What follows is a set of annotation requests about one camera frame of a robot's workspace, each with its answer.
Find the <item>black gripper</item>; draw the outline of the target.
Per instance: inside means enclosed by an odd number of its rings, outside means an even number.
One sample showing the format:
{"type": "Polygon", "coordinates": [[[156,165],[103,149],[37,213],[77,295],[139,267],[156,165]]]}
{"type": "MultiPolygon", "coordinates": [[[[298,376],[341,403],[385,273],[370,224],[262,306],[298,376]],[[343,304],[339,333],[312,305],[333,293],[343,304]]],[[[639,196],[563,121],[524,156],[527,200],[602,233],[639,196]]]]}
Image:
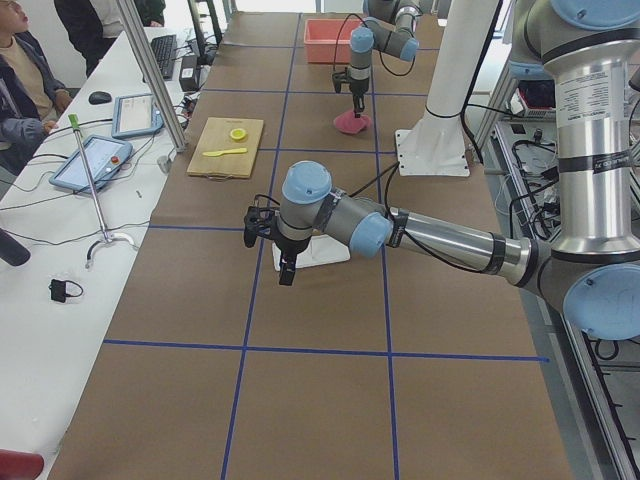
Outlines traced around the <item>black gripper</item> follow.
{"type": "Polygon", "coordinates": [[[364,96],[369,90],[370,68],[347,67],[342,71],[333,72],[331,80],[336,93],[341,92],[343,85],[349,87],[353,98],[354,118],[359,118],[365,109],[364,96]]]}
{"type": "Polygon", "coordinates": [[[244,244],[252,248],[258,237],[272,240],[280,251],[280,285],[292,285],[296,273],[296,258],[310,243],[310,235],[295,233],[281,218],[276,206],[261,206],[255,199],[244,217],[244,244]]]}

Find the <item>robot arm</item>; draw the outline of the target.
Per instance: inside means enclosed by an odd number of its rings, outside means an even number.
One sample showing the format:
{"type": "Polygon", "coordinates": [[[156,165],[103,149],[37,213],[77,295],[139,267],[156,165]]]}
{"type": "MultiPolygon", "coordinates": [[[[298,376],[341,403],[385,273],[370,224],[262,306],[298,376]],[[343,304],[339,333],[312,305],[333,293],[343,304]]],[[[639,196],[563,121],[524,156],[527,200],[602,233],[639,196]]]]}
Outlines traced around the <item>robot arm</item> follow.
{"type": "MultiPolygon", "coordinates": [[[[333,74],[349,84],[354,119],[375,48],[415,57],[417,18],[438,1],[363,1],[364,25],[351,35],[351,62],[333,74]]],[[[453,1],[425,113],[396,131],[404,176],[466,177],[462,120],[473,64],[490,41],[501,1],[453,1]]],[[[296,259],[314,230],[363,256],[383,245],[422,251],[472,273],[498,275],[542,297],[565,320],[599,339],[639,336],[639,238],[631,228],[633,161],[625,109],[627,62],[639,48],[639,1],[516,1],[509,58],[516,78],[550,75],[555,85],[556,155],[561,230],[549,243],[497,233],[355,199],[332,185],[313,161],[289,168],[276,207],[251,206],[244,243],[257,237],[280,250],[281,285],[291,285],[296,259]]]]}

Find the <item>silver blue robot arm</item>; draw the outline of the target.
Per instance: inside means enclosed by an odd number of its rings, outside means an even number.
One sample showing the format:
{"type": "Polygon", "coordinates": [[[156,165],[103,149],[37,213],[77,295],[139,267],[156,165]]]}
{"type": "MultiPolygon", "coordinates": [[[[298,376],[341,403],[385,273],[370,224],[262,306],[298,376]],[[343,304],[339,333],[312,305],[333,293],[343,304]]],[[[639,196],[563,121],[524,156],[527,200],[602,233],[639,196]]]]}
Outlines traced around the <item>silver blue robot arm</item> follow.
{"type": "Polygon", "coordinates": [[[372,51],[413,62],[419,48],[415,30],[419,17],[430,7],[428,1],[364,1],[364,18],[351,32],[349,64],[343,71],[332,72],[336,93],[347,85],[352,94],[352,116],[364,118],[364,97],[369,89],[372,51]]]}

